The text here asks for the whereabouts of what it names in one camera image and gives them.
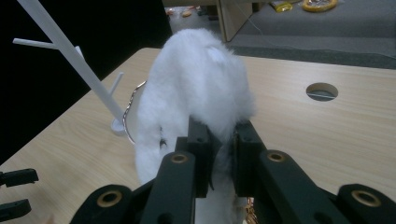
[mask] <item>table surface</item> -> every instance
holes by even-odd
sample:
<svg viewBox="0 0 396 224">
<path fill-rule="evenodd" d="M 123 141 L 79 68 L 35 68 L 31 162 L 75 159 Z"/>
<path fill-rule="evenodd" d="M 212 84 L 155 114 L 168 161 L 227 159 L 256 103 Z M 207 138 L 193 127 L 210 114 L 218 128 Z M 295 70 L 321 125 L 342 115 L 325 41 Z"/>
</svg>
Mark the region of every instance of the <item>table surface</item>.
<svg viewBox="0 0 396 224">
<path fill-rule="evenodd" d="M 110 74 L 125 108 L 145 81 L 158 49 L 141 49 Z M 396 201 L 396 71 L 242 57 L 257 113 L 252 123 L 264 144 L 289 153 L 321 188 L 337 193 L 361 183 Z M 313 83 L 338 90 L 330 102 L 309 98 Z M 35 184 L 1 188 L 0 203 L 29 199 L 33 210 L 10 223 L 68 223 L 96 189 L 139 186 L 134 147 L 110 129 L 111 113 L 90 91 L 0 167 L 36 169 Z"/>
</svg>

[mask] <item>black metal bracket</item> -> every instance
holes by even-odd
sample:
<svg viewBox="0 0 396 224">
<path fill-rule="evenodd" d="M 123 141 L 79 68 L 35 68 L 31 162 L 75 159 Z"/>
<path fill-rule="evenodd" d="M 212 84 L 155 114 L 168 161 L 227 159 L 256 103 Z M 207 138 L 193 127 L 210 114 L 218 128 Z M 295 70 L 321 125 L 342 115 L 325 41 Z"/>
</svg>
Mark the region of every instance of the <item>black metal bracket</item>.
<svg viewBox="0 0 396 224">
<path fill-rule="evenodd" d="M 38 181 L 37 173 L 34 169 L 24 169 L 8 173 L 0 172 L 0 186 L 6 185 L 14 187 Z M 32 210 L 29 201 L 23 199 L 13 203 L 0 204 L 0 222 L 14 218 L 23 217 Z"/>
<path fill-rule="evenodd" d="M 193 223 L 195 198 L 207 194 L 218 148 L 206 126 L 191 119 L 188 136 L 177 139 L 156 178 L 134 191 L 98 189 L 71 224 Z M 235 127 L 231 152 L 235 191 L 254 198 L 260 224 L 396 223 L 396 203 L 386 195 L 359 184 L 342 186 L 337 195 L 317 187 L 291 156 L 266 149 L 250 122 Z"/>
</svg>

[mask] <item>gray floor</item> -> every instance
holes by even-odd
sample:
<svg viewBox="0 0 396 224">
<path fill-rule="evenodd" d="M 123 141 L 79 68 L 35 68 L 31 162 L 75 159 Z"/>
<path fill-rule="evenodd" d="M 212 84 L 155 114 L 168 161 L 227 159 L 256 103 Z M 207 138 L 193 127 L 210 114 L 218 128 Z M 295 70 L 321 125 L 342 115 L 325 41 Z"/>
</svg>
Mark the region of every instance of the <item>gray floor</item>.
<svg viewBox="0 0 396 224">
<path fill-rule="evenodd" d="M 195 9 L 183 18 L 185 9 L 173 7 L 174 33 L 206 28 L 220 37 L 219 21 Z M 325 13 L 303 11 L 298 3 L 276 13 L 264 4 L 225 44 L 246 56 L 396 69 L 396 1 L 339 0 Z"/>
</svg>

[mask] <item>dark background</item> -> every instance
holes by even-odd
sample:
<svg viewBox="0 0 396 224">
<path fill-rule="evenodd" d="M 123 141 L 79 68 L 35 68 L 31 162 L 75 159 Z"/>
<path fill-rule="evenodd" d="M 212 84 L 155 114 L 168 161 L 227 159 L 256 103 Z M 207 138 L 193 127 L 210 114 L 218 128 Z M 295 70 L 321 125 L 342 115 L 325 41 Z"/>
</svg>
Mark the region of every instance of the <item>dark background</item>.
<svg viewBox="0 0 396 224">
<path fill-rule="evenodd" d="M 145 47 L 172 34 L 161 0 L 41 0 L 99 79 Z M 0 164 L 26 145 L 90 88 L 59 50 L 12 44 L 50 42 L 17 0 L 0 1 Z"/>
</svg>

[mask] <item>white plush toy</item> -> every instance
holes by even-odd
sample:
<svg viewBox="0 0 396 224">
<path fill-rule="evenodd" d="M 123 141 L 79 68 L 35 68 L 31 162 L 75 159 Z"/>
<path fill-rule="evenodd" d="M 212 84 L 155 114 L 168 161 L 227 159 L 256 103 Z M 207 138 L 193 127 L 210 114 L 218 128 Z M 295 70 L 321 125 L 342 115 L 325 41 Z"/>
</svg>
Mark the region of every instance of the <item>white plush toy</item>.
<svg viewBox="0 0 396 224">
<path fill-rule="evenodd" d="M 196 200 L 195 223 L 242 223 L 246 203 L 234 192 L 229 145 L 235 124 L 253 113 L 246 68 L 238 56 L 205 29 L 177 32 L 154 61 L 137 109 L 135 163 L 141 184 L 156 176 L 177 138 L 187 136 L 192 116 L 222 143 L 213 167 L 215 190 Z"/>
</svg>

